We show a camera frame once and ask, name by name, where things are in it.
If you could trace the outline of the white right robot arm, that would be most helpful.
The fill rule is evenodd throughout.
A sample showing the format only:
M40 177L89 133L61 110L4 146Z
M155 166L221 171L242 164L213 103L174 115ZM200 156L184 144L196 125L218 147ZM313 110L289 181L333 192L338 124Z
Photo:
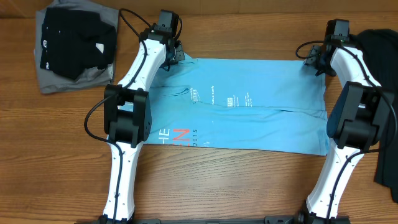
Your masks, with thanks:
M318 75L337 76L343 89L327 121L330 150L316 186L286 223L349 223L348 217L338 216L341 197L358 162L379 142L388 118L396 116L394 94L371 75L349 21L328 21L325 38L310 45L304 64Z

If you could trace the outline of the light blue printed t-shirt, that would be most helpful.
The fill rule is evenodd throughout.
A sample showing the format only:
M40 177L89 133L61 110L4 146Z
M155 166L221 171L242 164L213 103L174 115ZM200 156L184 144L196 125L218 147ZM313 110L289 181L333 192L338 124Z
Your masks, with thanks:
M150 86L148 143L324 156L325 77L299 60L191 58Z

